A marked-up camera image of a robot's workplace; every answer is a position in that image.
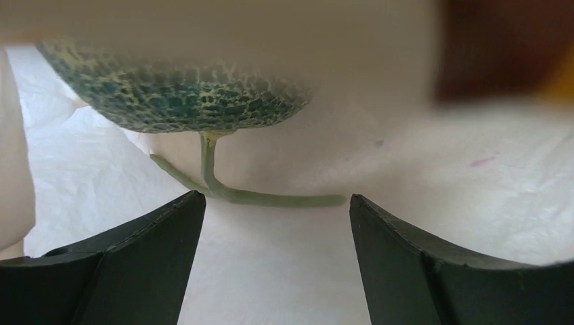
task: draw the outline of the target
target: blurry brown object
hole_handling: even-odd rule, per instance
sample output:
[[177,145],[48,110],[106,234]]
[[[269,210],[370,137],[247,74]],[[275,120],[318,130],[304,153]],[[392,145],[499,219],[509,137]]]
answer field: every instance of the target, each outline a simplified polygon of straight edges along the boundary
[[534,95],[573,55],[572,0],[441,1],[439,102]]

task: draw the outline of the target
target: crumpled white paper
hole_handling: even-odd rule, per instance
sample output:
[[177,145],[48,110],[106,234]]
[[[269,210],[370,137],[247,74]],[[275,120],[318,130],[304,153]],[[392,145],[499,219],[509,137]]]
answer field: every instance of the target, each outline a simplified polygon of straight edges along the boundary
[[[127,133],[130,141],[81,107],[35,50],[10,56],[37,194],[27,254],[95,235],[186,192],[134,142],[197,176],[195,134],[143,141]],[[275,129],[237,132],[221,140],[216,173],[229,186],[262,191],[365,194],[497,257],[535,264],[574,257],[574,119],[420,113],[397,127],[391,109],[374,103],[316,104]],[[180,324],[369,324],[348,208],[208,200]]]

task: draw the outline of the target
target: pink mark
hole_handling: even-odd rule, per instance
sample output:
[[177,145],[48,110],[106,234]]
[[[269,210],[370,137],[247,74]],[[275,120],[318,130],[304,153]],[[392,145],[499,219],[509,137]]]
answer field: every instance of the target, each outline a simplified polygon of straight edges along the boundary
[[470,166],[471,167],[480,167],[483,166],[484,164],[488,163],[489,161],[493,161],[496,158],[496,156],[492,156],[489,158],[484,158],[484,159],[478,159],[473,161]]

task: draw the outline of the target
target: brown object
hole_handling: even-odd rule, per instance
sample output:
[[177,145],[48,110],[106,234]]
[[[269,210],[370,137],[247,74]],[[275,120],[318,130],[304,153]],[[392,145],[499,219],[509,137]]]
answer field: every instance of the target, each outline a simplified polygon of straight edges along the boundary
[[572,0],[440,1],[438,102],[533,95],[573,46]]

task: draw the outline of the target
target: pink stain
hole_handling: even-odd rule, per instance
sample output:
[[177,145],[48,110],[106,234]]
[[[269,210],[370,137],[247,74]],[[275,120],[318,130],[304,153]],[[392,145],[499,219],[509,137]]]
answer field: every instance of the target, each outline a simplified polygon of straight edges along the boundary
[[489,161],[493,161],[496,158],[496,156],[492,156],[489,158],[484,158],[484,159],[478,159],[473,161],[470,166],[471,167],[480,167],[483,166],[484,164],[488,163]]

